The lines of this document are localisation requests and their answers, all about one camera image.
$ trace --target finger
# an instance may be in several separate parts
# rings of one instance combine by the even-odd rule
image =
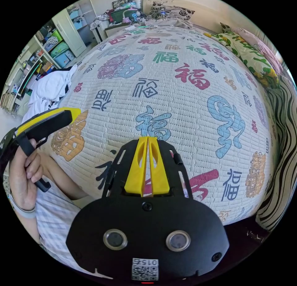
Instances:
[[[35,150],[27,159],[25,160],[24,167],[27,167],[36,157],[37,150]]]
[[[34,147],[34,149],[36,148],[36,140],[35,139],[30,139],[30,143],[31,145]],[[16,169],[19,168],[24,168],[25,165],[25,161],[27,159],[26,154],[24,153],[24,151],[22,150],[22,148],[19,146],[18,149],[15,152],[15,156],[13,158],[13,164],[15,165]]]
[[[36,153],[35,158],[26,169],[27,179],[30,179],[37,172],[40,166],[40,162],[41,162],[41,157],[38,153]]]
[[[32,183],[35,183],[38,180],[40,180],[42,176],[43,176],[43,167],[42,165],[40,165],[36,173],[31,178]]]

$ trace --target bed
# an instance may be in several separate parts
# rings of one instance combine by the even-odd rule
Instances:
[[[139,136],[176,148],[193,197],[224,225],[255,214],[271,190],[279,134],[268,93],[204,30],[122,30],[93,48],[71,81],[59,106],[82,113],[42,150],[92,197],[101,197],[120,147]]]

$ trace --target label sticker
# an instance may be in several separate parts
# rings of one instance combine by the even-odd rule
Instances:
[[[132,259],[132,280],[158,281],[159,261],[158,259]]]

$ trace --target wristband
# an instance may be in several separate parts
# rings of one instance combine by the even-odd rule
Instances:
[[[28,218],[28,219],[33,219],[36,217],[36,211],[35,211],[35,207],[31,210],[31,211],[26,211],[21,209],[15,202],[15,200],[13,199],[12,194],[9,194],[9,199],[11,204],[13,205],[13,207],[15,208],[15,210],[22,215],[24,218]]]

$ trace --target striped fabric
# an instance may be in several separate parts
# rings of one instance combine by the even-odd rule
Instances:
[[[280,88],[267,88],[278,130],[279,165],[256,216],[268,231],[281,220],[297,185],[297,89],[284,76],[279,83]]]

